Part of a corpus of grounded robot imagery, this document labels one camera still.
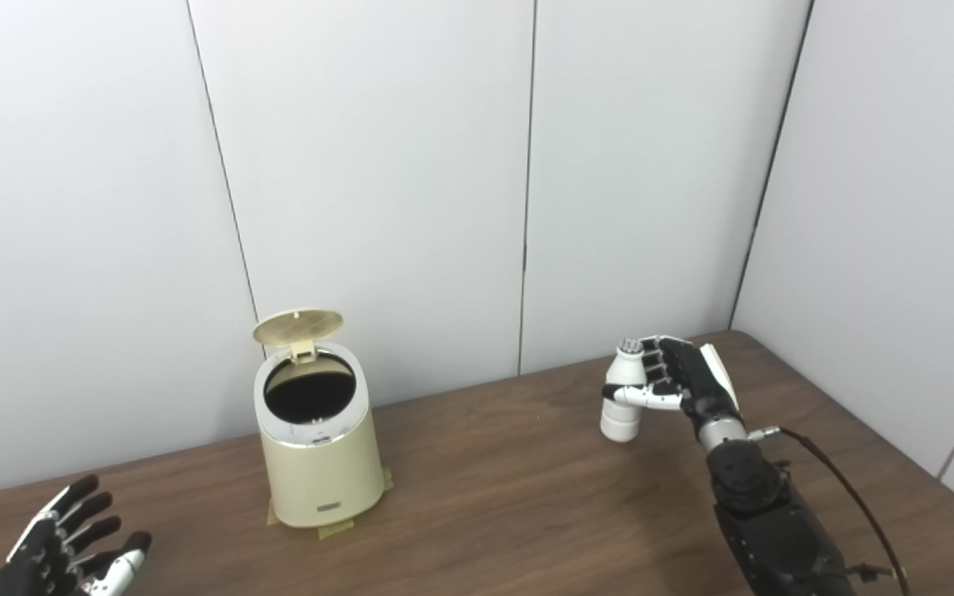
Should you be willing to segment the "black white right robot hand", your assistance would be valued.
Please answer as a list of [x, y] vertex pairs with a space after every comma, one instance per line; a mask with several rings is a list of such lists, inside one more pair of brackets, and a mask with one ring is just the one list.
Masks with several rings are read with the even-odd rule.
[[743, 421], [730, 376], [712, 344], [667, 335], [624, 339], [602, 386], [603, 414], [681, 411], [693, 429], [720, 420]]

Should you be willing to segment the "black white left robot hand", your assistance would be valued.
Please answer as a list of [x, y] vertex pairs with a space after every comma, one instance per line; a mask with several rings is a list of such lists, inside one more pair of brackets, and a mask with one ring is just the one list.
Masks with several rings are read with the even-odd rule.
[[104, 517], [113, 494], [94, 473], [68, 484], [29, 521], [0, 567], [0, 595], [122, 595], [151, 549], [151, 532], [135, 531], [116, 550], [89, 548], [122, 527]]

